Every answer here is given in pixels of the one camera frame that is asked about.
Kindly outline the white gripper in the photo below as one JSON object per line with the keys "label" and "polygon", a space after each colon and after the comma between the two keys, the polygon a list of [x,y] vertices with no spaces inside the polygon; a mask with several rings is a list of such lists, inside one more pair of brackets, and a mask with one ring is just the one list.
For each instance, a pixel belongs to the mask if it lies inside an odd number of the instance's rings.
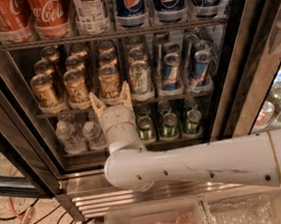
{"label": "white gripper", "polygon": [[124,81],[122,84],[119,96],[120,106],[111,106],[107,108],[105,103],[98,99],[93,93],[89,94],[89,99],[92,102],[93,110],[96,113],[101,114],[98,117],[98,120],[104,133],[107,133],[115,125],[136,125],[134,110],[127,108],[133,104],[131,99],[131,89],[127,81]]}

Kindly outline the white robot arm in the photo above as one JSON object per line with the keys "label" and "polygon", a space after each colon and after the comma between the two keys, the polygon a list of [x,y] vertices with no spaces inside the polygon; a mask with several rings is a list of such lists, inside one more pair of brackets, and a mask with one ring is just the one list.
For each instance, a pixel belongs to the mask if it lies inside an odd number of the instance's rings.
{"label": "white robot arm", "polygon": [[164,180],[281,185],[281,128],[151,152],[137,133],[128,84],[122,85],[115,106],[106,106],[95,94],[90,101],[108,140],[104,175],[114,187],[145,192]]}

